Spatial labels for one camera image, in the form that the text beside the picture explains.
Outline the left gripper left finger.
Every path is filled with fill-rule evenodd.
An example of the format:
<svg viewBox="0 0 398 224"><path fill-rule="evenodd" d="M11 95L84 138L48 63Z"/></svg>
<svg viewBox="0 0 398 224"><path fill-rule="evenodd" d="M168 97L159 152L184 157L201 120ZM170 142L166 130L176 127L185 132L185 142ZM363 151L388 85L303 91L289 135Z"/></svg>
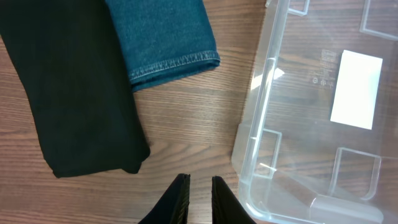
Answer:
<svg viewBox="0 0 398 224"><path fill-rule="evenodd" d="M190 175L179 174L139 224L187 224Z"/></svg>

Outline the clear plastic container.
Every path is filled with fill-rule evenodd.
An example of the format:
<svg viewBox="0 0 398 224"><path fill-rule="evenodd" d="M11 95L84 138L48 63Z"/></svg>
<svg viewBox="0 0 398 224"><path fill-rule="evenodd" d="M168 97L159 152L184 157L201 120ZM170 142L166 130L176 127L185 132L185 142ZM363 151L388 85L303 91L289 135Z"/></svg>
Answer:
<svg viewBox="0 0 398 224"><path fill-rule="evenodd" d="M397 222L397 2L272 0L232 164L274 223ZM344 50L383 59L371 130L330 121Z"/></svg>

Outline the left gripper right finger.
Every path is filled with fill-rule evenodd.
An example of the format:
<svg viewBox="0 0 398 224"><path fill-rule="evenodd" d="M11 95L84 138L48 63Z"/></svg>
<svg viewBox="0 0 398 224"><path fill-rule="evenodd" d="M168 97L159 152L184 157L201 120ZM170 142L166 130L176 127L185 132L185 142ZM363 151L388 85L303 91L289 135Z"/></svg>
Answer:
<svg viewBox="0 0 398 224"><path fill-rule="evenodd" d="M212 224L256 224L220 176L212 177Z"/></svg>

